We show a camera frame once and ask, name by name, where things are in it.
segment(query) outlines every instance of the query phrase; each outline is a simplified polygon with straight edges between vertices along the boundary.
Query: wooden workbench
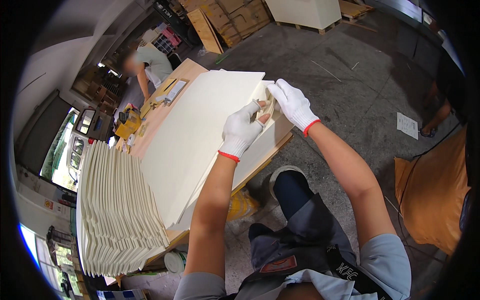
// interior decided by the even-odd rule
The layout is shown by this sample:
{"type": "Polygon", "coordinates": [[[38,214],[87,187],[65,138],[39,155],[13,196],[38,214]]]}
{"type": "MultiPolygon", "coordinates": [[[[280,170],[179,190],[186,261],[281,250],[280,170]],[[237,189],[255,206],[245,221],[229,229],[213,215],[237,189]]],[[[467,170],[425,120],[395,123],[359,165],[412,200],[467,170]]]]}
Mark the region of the wooden workbench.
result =
{"type": "MultiPolygon", "coordinates": [[[[182,94],[188,89],[188,87],[192,84],[192,82],[195,80],[195,78],[198,77],[201,73],[208,72],[207,69],[202,67],[201,65],[197,64],[193,60],[186,59],[182,64],[177,67],[172,74],[164,81],[167,82],[168,79],[173,78],[173,79],[188,79],[190,80],[186,86],[180,91],[180,93],[177,95],[175,100],[172,102],[170,106],[163,106],[159,105],[156,109],[150,110],[147,115],[145,116],[145,121],[142,122],[142,124],[145,124],[147,126],[146,131],[143,135],[143,137],[138,137],[138,131],[135,133],[135,141],[133,146],[130,148],[130,155],[137,156],[140,159],[142,159],[145,155],[145,152],[147,148],[149,147],[150,143],[152,142],[153,137],[155,136],[156,132],[162,125],[163,121],[167,117],[167,115],[170,113],[172,108],[175,106],[175,104],[178,101],[181,101],[181,96],[182,94]]],[[[165,84],[162,84],[150,97],[149,101],[152,99],[155,99],[156,97],[160,96],[163,94],[163,90],[166,88],[164,86],[165,84]]],[[[262,170],[266,165],[268,165],[273,156],[275,156],[283,146],[285,146],[291,139],[292,139],[292,133],[289,132],[263,159],[262,161],[252,167],[251,173],[246,176],[241,183],[235,187],[232,191],[232,194],[238,192],[241,188],[245,186],[245,184],[253,177],[255,176],[260,170],[262,170]]],[[[123,143],[123,139],[120,138],[118,144],[123,143]]],[[[160,253],[158,255],[155,255],[154,257],[150,258],[147,260],[145,263],[145,266],[148,266],[149,263],[154,261],[155,259],[158,259],[160,257],[163,257],[165,253],[169,252],[173,248],[175,248],[177,245],[182,244],[182,243],[188,243],[188,233],[189,231],[179,231],[179,230],[168,230],[167,229],[167,235],[168,239],[170,240],[170,246],[166,248],[166,250],[163,253],[160,253]]]]}

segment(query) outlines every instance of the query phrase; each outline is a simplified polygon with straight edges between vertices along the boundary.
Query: black cable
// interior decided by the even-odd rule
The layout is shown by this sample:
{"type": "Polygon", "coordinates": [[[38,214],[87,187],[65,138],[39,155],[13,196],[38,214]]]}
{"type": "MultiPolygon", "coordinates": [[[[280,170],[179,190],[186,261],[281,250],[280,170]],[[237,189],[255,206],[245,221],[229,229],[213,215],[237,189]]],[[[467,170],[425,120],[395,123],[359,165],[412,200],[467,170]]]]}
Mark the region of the black cable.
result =
{"type": "Polygon", "coordinates": [[[438,144],[440,144],[441,142],[443,142],[443,141],[444,141],[444,139],[446,139],[446,138],[447,138],[447,137],[448,137],[448,136],[449,136],[449,135],[450,135],[450,134],[451,134],[451,133],[452,133],[452,132],[453,132],[453,131],[454,131],[454,130],[455,130],[455,129],[456,129],[458,126],[459,126],[459,125],[460,125],[460,122],[458,122],[458,124],[457,124],[457,125],[455,125],[455,127],[454,127],[452,130],[450,130],[450,132],[449,132],[449,133],[447,133],[447,135],[446,135],[446,136],[444,136],[444,138],[443,138],[443,139],[441,139],[441,140],[440,140],[438,143],[436,143],[436,144],[435,144],[435,145],[434,145],[432,148],[428,149],[427,151],[423,152],[422,154],[415,155],[415,156],[414,156],[414,157],[412,157],[412,158],[416,158],[416,157],[418,157],[418,156],[422,156],[422,155],[424,155],[424,154],[427,154],[427,153],[429,153],[429,152],[430,152],[430,150],[434,149],[436,146],[438,146],[438,144]]]}
{"type": "MultiPolygon", "coordinates": [[[[413,158],[416,158],[416,157],[418,157],[418,158],[417,158],[417,160],[415,161],[415,163],[413,164],[413,167],[412,167],[412,169],[410,170],[410,173],[409,173],[408,176],[407,176],[407,180],[405,181],[405,187],[403,188],[402,196],[400,197],[400,202],[398,203],[398,214],[397,214],[397,218],[398,218],[398,225],[400,226],[400,231],[402,232],[403,239],[404,239],[404,241],[405,241],[405,243],[406,243],[406,245],[404,245],[404,246],[407,246],[407,247],[410,247],[410,248],[414,248],[413,246],[410,246],[410,245],[408,244],[407,238],[405,237],[405,234],[403,233],[402,224],[400,223],[400,209],[401,209],[401,207],[402,207],[403,195],[404,195],[404,193],[405,193],[405,189],[407,189],[408,180],[410,179],[410,175],[412,175],[413,169],[414,169],[415,166],[417,165],[417,163],[418,163],[418,161],[420,160],[420,158],[421,158],[423,155],[429,153],[432,149],[434,149],[436,146],[438,146],[438,144],[440,144],[441,142],[443,142],[459,125],[460,125],[460,122],[459,122],[457,125],[455,125],[455,127],[454,127],[452,130],[450,130],[450,132],[447,133],[446,136],[444,136],[443,139],[441,139],[438,143],[436,143],[432,148],[428,149],[427,151],[423,152],[422,154],[415,155],[415,156],[413,157],[413,158]]],[[[427,256],[430,256],[431,258],[433,258],[433,259],[435,259],[435,260],[437,260],[437,261],[442,262],[442,263],[444,264],[443,261],[441,261],[441,260],[439,260],[439,259],[437,259],[437,258],[435,258],[435,257],[433,257],[433,256],[431,256],[431,255],[429,255],[429,254],[421,251],[421,250],[419,250],[419,251],[422,252],[423,254],[427,255],[427,256]]]]}

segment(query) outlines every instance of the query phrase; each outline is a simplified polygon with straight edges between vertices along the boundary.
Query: red glove cuff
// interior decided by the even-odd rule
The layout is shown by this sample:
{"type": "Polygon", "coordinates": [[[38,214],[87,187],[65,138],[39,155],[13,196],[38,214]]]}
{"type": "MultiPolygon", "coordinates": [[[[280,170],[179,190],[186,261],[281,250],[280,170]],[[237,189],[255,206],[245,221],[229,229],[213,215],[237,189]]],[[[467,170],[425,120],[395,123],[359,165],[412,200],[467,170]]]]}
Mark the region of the red glove cuff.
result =
{"type": "Polygon", "coordinates": [[[240,162],[239,158],[236,157],[236,156],[234,156],[234,155],[232,155],[232,154],[228,154],[228,153],[225,153],[225,152],[221,152],[220,150],[218,151],[218,153],[219,153],[220,155],[223,155],[223,156],[225,156],[225,157],[228,157],[228,158],[230,158],[230,159],[233,159],[236,163],[239,163],[239,162],[240,162]]]}
{"type": "Polygon", "coordinates": [[[320,122],[320,120],[315,120],[315,121],[313,121],[312,123],[310,123],[310,125],[308,125],[308,126],[305,128],[305,130],[303,131],[303,136],[305,136],[305,137],[308,136],[308,129],[310,129],[310,127],[311,127],[312,125],[314,125],[316,122],[320,122]]]}

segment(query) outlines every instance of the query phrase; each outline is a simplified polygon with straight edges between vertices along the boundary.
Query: white work glove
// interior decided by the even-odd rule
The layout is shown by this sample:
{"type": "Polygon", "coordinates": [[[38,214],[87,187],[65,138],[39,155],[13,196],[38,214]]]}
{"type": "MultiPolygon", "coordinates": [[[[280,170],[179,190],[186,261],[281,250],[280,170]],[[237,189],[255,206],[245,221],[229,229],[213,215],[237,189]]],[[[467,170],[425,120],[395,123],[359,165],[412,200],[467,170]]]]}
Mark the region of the white work glove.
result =
{"type": "Polygon", "coordinates": [[[257,136],[265,127],[265,122],[270,114],[261,116],[258,120],[250,123],[253,114],[265,105],[265,101],[257,103],[253,100],[251,103],[242,107],[239,111],[231,114],[223,126],[223,135],[225,141],[218,150],[223,156],[240,162],[243,152],[253,143],[257,136]]]}
{"type": "Polygon", "coordinates": [[[289,85],[285,80],[278,79],[276,84],[269,84],[268,90],[280,103],[287,119],[300,128],[305,136],[313,124],[320,122],[310,110],[310,101],[305,98],[302,91],[289,85]]]}

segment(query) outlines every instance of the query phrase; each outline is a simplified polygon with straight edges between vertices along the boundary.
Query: yellow container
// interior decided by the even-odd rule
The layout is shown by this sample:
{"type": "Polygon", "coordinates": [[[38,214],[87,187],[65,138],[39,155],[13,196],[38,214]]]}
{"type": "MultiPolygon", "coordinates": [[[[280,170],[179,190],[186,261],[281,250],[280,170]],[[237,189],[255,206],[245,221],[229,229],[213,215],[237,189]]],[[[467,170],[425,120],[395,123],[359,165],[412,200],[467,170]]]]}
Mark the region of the yellow container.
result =
{"type": "Polygon", "coordinates": [[[126,141],[130,134],[135,133],[135,131],[140,128],[141,124],[142,119],[140,118],[140,115],[133,110],[130,110],[128,120],[125,122],[125,124],[119,125],[119,127],[115,131],[115,134],[126,141]]]}
{"type": "Polygon", "coordinates": [[[227,221],[251,216],[258,211],[260,204],[248,192],[238,191],[230,198],[227,221]]]}

